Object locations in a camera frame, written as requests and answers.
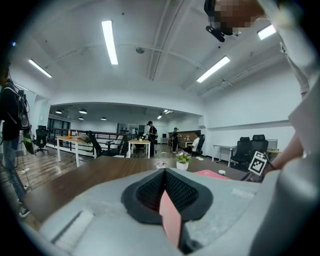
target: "person in black clothing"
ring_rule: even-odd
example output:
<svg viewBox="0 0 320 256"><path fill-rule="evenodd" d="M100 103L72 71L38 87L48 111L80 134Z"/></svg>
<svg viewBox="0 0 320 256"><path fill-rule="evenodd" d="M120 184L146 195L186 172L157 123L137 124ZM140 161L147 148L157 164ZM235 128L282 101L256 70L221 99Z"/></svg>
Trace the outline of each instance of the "person in black clothing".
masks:
<svg viewBox="0 0 320 256"><path fill-rule="evenodd" d="M173 153L176 153L178 146L178 128L174 128L174 132L172 133L172 143L173 143Z"/></svg>
<svg viewBox="0 0 320 256"><path fill-rule="evenodd" d="M153 157L155 154L155 140L156 140L157 129L156 129L156 127L154 127L152 121L148 122L148 126L150 126L149 137L148 137L148 140L151 142L150 143L150 157Z"/></svg>
<svg viewBox="0 0 320 256"><path fill-rule="evenodd" d="M2 128L4 170L18 196L18 203L22 205L19 215L25 218L30 211L23 205L23 199L27 192L15 170L20 120L16 89L14 83L9 79L9 66L8 60L0 65L0 122L4 121Z"/></svg>

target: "pink paper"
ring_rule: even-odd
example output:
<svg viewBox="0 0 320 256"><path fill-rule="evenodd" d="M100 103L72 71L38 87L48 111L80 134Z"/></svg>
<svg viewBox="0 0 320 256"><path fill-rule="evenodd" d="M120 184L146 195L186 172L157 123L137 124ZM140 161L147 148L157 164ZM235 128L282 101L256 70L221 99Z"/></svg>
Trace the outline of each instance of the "pink paper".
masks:
<svg viewBox="0 0 320 256"><path fill-rule="evenodd" d="M201 170L201 171L195 172L195 174L199 174L202 176L208 176L208 177L212 177L212 178L216 178L216 179L222 179L222 180L231 180L230 178L223 176L221 174L215 173L212 170Z"/></svg>
<svg viewBox="0 0 320 256"><path fill-rule="evenodd" d="M161 197L159 213L162 216L162 225L166 236L175 247L178 247L181 215L166 191L163 192Z"/></svg>

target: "chair base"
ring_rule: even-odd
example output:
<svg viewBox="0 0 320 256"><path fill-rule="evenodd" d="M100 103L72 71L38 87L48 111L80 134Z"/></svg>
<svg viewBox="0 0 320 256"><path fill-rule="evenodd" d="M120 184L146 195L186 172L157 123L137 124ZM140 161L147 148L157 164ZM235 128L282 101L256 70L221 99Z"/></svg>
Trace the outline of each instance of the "chair base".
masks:
<svg viewBox="0 0 320 256"><path fill-rule="evenodd" d="M47 151L47 153L49 155L48 149L43 149L43 148L40 148L40 147L34 151L34 154L36 155L37 152L42 152L43 154L45 154L45 151Z"/></svg>

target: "flower pot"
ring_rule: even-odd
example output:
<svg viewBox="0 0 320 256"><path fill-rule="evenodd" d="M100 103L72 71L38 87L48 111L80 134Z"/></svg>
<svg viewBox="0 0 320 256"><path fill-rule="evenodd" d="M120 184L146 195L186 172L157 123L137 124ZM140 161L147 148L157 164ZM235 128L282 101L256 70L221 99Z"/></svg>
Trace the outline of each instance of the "flower pot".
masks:
<svg viewBox="0 0 320 256"><path fill-rule="evenodd" d="M181 171L186 171L188 169L189 163L180 163L176 162L176 168L181 170Z"/></svg>

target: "ceiling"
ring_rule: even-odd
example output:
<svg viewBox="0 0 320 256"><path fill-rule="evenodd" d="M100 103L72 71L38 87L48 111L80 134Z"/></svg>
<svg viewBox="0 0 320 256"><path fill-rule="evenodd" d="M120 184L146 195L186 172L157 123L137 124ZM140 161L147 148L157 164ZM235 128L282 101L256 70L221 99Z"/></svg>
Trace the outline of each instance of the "ceiling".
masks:
<svg viewBox="0 0 320 256"><path fill-rule="evenodd" d="M152 81L170 82L199 97L284 59L276 34L264 40L257 35L270 24L266 19L241 29L238 37L226 36L224 43L219 42L206 31L204 2L56 0L31 20L17 41L13 58L51 88L62 90L66 79L72 83L79 74L90 76L94 70L95 76L132 74L149 80L150 85ZM113 22L116 67L110 63L102 31L101 22L106 20ZM138 54L137 47L145 52ZM231 60L226 66L206 81L196 81L225 55ZM28 63L30 58L53 77L44 77Z"/></svg>
<svg viewBox="0 0 320 256"><path fill-rule="evenodd" d="M79 113L81 109L85 109L87 114ZM129 104L86 102L77 104L53 105L50 108L50 114L72 120L78 120L79 117L84 117L86 121L99 121L102 117L105 117L107 121L117 123L126 122L128 118L134 120L138 119L139 121L141 119L157 120L160 114L162 114L162 118L160 119L161 121L168 121L171 119L178 119L186 115L192 115L176 110L169 114L163 114L164 110L165 109L163 108L144 107Z"/></svg>

